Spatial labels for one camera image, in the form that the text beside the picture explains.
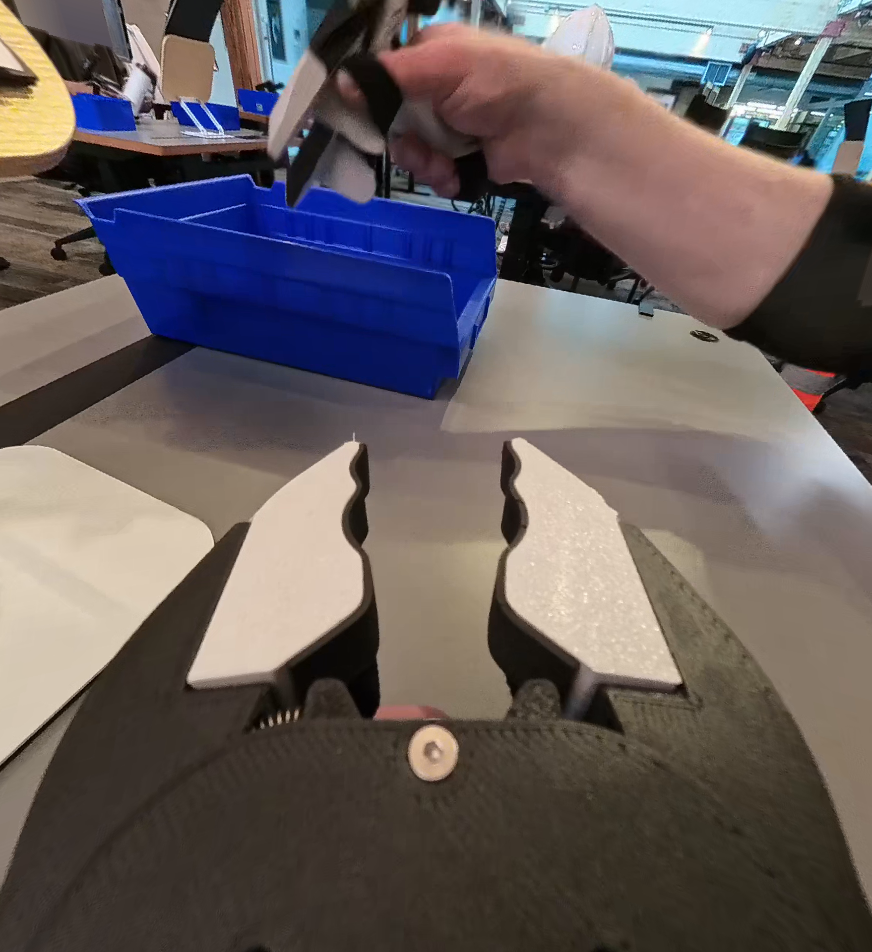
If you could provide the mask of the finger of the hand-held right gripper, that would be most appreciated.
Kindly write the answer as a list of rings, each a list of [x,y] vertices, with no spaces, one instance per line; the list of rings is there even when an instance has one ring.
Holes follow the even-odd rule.
[[[404,103],[403,94],[373,54],[348,58],[336,80],[350,109],[371,120],[382,133],[383,152],[375,157],[358,152],[323,122],[318,122],[312,130],[312,121],[307,120],[311,123],[308,134],[287,165],[285,190],[289,208],[298,206],[311,188],[317,186],[359,204],[375,196],[377,159],[386,151],[390,129]]]
[[[306,125],[323,122],[358,152],[381,155],[382,133],[344,101],[336,75],[354,55],[381,49],[387,2],[334,2],[294,69],[268,119],[267,154],[280,159]]]

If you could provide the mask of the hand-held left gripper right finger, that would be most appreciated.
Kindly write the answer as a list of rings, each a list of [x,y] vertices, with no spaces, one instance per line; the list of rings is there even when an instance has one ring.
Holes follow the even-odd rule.
[[[589,720],[608,688],[682,690],[617,511],[522,437],[503,444],[500,485],[489,648],[511,696],[545,681],[563,717]]]

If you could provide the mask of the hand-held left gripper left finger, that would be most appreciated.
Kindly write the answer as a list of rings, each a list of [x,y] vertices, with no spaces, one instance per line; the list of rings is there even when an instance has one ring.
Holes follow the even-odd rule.
[[[194,689],[264,685],[279,710],[311,685],[380,705],[380,632],[366,500],[369,452],[349,441],[291,479],[249,520],[187,673]]]

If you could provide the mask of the person's right forearm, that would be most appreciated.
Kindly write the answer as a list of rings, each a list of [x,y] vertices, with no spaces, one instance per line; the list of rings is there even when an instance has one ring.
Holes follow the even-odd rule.
[[[772,356],[872,372],[872,185],[730,147],[630,83],[570,102],[561,200],[690,315]]]

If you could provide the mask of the person's right hand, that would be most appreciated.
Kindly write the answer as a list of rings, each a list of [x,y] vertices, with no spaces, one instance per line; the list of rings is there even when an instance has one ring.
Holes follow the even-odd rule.
[[[478,141],[491,181],[530,184],[549,198],[632,92],[609,70],[461,25],[428,28],[381,61],[403,92]]]

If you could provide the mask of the wooden top desk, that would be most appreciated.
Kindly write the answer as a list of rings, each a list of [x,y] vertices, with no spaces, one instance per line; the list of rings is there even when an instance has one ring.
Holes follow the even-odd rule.
[[[89,188],[104,193],[244,174],[267,187],[275,178],[259,133],[193,136],[175,124],[141,125],[133,132],[80,128],[68,155],[88,167]]]

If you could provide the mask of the black office chair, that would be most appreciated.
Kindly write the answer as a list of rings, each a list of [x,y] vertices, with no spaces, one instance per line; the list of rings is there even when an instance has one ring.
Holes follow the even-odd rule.
[[[95,266],[99,276],[110,277],[118,273],[95,226],[87,218],[82,227],[57,237],[49,248],[49,257],[58,263],[78,260],[82,256]]]
[[[688,102],[683,117],[723,138],[728,144],[769,155],[780,161],[801,164],[805,137],[802,133],[763,125],[745,115],[732,115],[697,93]]]

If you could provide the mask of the wooden display board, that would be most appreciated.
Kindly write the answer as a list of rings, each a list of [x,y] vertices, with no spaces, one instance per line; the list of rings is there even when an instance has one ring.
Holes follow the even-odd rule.
[[[0,87],[0,179],[47,171],[75,131],[71,97],[58,70],[16,13],[0,2],[0,36],[36,75],[25,88]]]

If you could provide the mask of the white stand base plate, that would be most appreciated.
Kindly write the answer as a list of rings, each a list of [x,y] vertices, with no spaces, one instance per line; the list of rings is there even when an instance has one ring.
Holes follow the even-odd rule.
[[[0,768],[213,544],[199,519],[57,449],[0,449]]]

